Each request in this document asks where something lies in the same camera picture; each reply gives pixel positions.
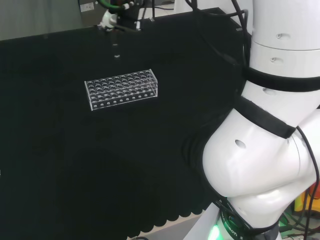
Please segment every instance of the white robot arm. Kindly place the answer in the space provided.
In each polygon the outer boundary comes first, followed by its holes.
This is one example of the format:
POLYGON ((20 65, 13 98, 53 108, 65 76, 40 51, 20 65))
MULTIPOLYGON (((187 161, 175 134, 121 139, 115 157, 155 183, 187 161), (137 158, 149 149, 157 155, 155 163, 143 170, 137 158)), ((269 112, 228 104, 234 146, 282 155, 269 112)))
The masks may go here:
MULTIPOLYGON (((319 14, 319 0, 253 0, 250 68, 292 84, 319 82, 319 14)), ((243 99, 289 128, 300 126, 320 166, 319 88, 286 91, 253 82, 246 82, 243 99)), ((263 229, 316 181, 316 171, 298 131, 286 138, 258 125, 233 109, 207 142, 202 164, 210 185, 252 228, 263 229)), ((224 240, 237 239, 218 223, 224 240)))

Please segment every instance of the wall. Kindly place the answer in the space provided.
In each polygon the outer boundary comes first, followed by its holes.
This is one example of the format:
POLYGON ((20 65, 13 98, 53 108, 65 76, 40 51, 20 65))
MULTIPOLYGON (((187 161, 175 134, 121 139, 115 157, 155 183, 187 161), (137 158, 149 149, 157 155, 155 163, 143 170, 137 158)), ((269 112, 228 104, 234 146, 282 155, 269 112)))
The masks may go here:
POLYGON ((2 0, 0 41, 82 28, 77 0, 2 0))
MULTIPOLYGON (((199 9, 211 9, 211 8, 221 8, 225 13, 234 13, 235 8, 231 0, 197 0, 199 9)), ((253 0, 237 0, 241 9, 247 9, 249 11, 248 19, 248 32, 251 34, 253 29, 253 0)), ((191 8, 186 4, 185 0, 175 0, 174 3, 175 13, 184 13, 191 11, 191 8)), ((238 17, 233 17, 233 19, 239 22, 238 17)))

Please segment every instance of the green cable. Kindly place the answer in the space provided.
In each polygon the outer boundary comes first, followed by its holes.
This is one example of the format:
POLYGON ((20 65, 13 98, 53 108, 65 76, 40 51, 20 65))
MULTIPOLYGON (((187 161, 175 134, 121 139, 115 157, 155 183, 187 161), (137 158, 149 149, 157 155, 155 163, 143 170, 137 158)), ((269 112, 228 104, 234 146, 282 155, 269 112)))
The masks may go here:
POLYGON ((110 3, 106 2, 106 0, 100 0, 101 4, 103 4, 107 8, 112 8, 112 9, 119 9, 120 6, 115 6, 111 5, 110 3))

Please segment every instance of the table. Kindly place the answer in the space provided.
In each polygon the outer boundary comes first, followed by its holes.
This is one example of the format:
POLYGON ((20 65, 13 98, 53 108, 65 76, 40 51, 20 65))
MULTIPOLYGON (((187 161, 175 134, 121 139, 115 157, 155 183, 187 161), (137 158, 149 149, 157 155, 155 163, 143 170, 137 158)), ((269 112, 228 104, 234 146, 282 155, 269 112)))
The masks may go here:
MULTIPOLYGON (((203 20, 241 59, 239 26, 203 20)), ((181 145, 232 107, 240 69, 192 13, 144 28, 120 34, 119 59, 96 27, 0 42, 0 239, 124 240, 210 204, 181 145), (157 99, 90 110, 84 81, 146 69, 157 99)))

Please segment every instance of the black band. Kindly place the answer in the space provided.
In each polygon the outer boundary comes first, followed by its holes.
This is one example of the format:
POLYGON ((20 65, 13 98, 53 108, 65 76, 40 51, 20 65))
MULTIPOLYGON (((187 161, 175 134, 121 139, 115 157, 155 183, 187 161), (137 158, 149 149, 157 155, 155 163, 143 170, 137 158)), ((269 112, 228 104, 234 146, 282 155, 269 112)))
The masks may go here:
POLYGON ((242 96, 236 99, 234 109, 250 122, 283 139, 289 138, 296 131, 293 126, 287 125, 242 96))
POLYGON ((320 77, 294 78, 276 76, 250 67, 242 68, 242 76, 251 83, 278 91, 305 93, 320 90, 320 77))
POLYGON ((236 222, 236 219, 224 209, 221 210, 220 217, 225 230, 234 240, 276 240, 278 236, 278 221, 269 227, 249 230, 244 228, 241 223, 236 222))

